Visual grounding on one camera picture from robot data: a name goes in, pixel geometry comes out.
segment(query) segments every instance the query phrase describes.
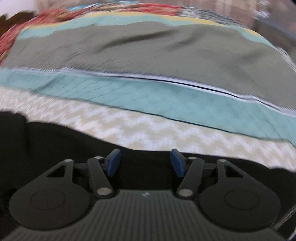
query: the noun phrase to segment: yellow trim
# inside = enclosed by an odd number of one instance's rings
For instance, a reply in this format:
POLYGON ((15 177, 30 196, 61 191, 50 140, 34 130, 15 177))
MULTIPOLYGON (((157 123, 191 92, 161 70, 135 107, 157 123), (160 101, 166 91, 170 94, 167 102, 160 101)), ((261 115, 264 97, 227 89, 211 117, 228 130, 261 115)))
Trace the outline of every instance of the yellow trim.
MULTIPOLYGON (((207 25, 215 25, 215 26, 225 26, 223 24, 219 24, 216 23, 212 20, 205 20, 205 19, 201 19, 201 18, 190 18, 190 17, 179 17, 179 16, 168 16, 168 15, 158 15, 158 14, 151 14, 151 13, 142 13, 142 12, 91 12, 88 13, 86 15, 84 15, 82 18, 93 18, 93 17, 98 17, 98 16, 112 16, 112 15, 116 15, 116 16, 125 16, 125 17, 136 17, 136 16, 144 16, 144 15, 154 15, 154 16, 158 16, 164 19, 168 19, 168 20, 173 20, 173 21, 190 21, 193 23, 197 23, 197 24, 207 24, 207 25)), ((51 27, 56 27, 56 26, 60 26, 63 25, 65 23, 68 23, 71 20, 68 21, 64 21, 62 23, 49 23, 49 24, 43 24, 43 25, 32 25, 32 26, 28 26, 25 27, 24 30, 26 29, 36 29, 36 28, 51 28, 51 27)), ((256 36, 261 36, 260 34, 256 33, 253 30, 247 29, 247 28, 243 28, 244 30, 246 30, 247 32, 249 32, 250 34, 256 35, 256 36)))

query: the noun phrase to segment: black cloth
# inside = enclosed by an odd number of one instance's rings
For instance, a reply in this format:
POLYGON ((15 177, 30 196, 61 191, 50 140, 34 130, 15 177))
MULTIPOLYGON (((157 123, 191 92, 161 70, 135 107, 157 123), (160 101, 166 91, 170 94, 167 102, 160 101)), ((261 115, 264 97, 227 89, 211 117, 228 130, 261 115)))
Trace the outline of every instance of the black cloth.
MULTIPOLYGON (((111 180, 114 189, 173 189, 180 181, 172 169, 170 152, 167 151, 131 150, 64 126, 27 122, 24 116, 10 112, 0 112, 0 134, 0 196, 21 188, 64 159, 73 159, 76 163, 86 162, 94 156, 107 156, 115 148, 121 150, 122 159, 111 180)), ((223 158, 189 153, 183 155, 196 156, 209 163, 216 163, 223 158)), ((296 203, 295 173, 285 169, 270 170, 242 159, 227 160, 279 196, 279 218, 296 203)), ((293 216, 280 233, 285 238, 289 237, 295 223, 296 216, 293 216)))

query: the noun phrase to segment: teal fabric border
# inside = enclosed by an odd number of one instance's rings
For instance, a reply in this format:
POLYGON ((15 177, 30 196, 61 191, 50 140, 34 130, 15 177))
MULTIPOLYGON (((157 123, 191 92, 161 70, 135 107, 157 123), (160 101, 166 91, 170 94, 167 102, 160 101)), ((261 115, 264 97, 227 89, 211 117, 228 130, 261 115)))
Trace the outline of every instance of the teal fabric border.
POLYGON ((155 80, 80 75, 69 71, 0 69, 0 76, 0 84, 7 87, 156 114, 258 138, 285 139, 296 145, 296 117, 260 103, 155 80))
MULTIPOLYGON (((198 24, 192 21, 172 21, 166 18, 163 18, 161 15, 143 15, 143 16, 119 16, 114 13, 114 15, 107 16, 92 16, 92 17, 81 17, 73 19, 64 23, 62 25, 57 25, 53 27, 38 27, 38 28, 28 28, 21 31, 17 39, 26 39, 30 37, 45 37, 52 34, 55 31, 62 31, 66 29, 82 28, 90 26, 92 24, 98 26, 112 26, 112 25, 126 25, 137 22, 160 22, 169 26, 180 26, 180 25, 191 25, 198 24)), ((221 28, 231 28, 239 31, 241 35, 251 41, 261 42, 267 44, 271 47, 274 47, 267 39, 262 36, 256 36, 246 29, 236 26, 236 25, 224 25, 221 28)))

